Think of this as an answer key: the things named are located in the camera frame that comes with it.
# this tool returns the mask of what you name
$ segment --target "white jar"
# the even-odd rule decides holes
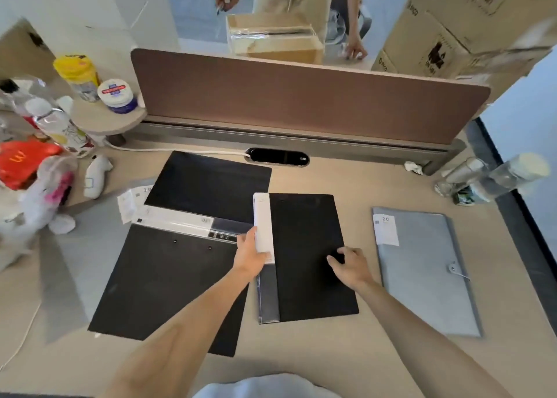
[[[102,102],[115,113],[131,112],[138,105],[137,98],[131,91],[130,85],[118,78],[111,78],[101,83],[97,93]]]

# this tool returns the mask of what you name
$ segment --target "cardboard box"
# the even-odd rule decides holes
[[[472,53],[557,44],[557,0],[414,0]]]
[[[298,14],[235,14],[226,17],[228,47],[244,57],[321,64],[324,46]]]
[[[387,57],[400,74],[489,85],[487,103],[492,103],[549,52],[550,48],[533,48],[470,53],[422,5],[408,0],[374,67]]]
[[[372,71],[377,71],[379,73],[398,73],[394,64],[391,62],[390,58],[383,49],[379,51],[379,54],[375,58],[375,62],[373,62],[372,65]]]

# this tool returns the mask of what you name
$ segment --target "person's left hand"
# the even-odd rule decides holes
[[[368,56],[364,45],[361,42],[360,34],[357,31],[351,31],[348,35],[348,44],[345,51],[346,59],[364,59]]]
[[[255,278],[269,256],[269,253],[258,253],[255,249],[255,233],[257,226],[247,231],[247,234],[242,234],[236,237],[238,243],[238,250],[234,257],[233,269],[238,270],[240,273],[245,274],[247,279],[251,281]]]

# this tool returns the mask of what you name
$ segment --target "desk surface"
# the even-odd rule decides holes
[[[157,176],[169,153],[109,149],[106,154],[115,163],[106,190],[114,191],[131,180]],[[243,160],[239,156],[223,158]],[[498,208],[495,204],[454,206],[434,193],[432,182],[431,177],[408,173],[401,166],[312,158],[303,169],[273,167],[269,191],[333,194],[344,240],[364,250],[374,276],[379,276],[379,266],[372,206],[441,212],[452,218],[485,336],[451,339],[515,398],[553,397],[557,340]],[[72,204],[84,200],[81,183],[82,176],[70,198]],[[36,254],[0,273],[1,362],[19,345],[41,300],[40,290]],[[344,398],[422,396],[359,297],[359,315],[264,326],[257,324],[256,300],[252,283],[236,357],[208,355],[192,393],[209,382],[293,372]],[[44,309],[39,311],[20,354],[0,373],[0,391],[94,396],[138,344],[105,335],[95,338],[85,325],[46,343],[46,325],[53,322]]]

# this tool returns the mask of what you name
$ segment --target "brown fabric panel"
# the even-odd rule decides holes
[[[151,115],[450,144],[489,87],[275,61],[135,49]]]

